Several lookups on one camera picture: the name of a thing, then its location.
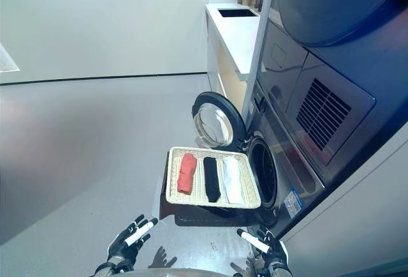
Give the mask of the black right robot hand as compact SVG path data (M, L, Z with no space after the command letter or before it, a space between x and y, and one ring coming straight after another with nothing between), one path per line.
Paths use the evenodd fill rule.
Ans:
M285 246L266 227L260 226L255 236L241 228L237 229L237 234L260 252L266 268L279 267L289 270Z

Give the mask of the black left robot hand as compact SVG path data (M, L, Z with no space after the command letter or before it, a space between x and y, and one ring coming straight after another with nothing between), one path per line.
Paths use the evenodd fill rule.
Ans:
M145 219L144 215L139 215L133 220L108 246L108 260L114 257L122 258L121 262L134 266L136 257L150 239L149 231L158 223L156 217L151 220Z

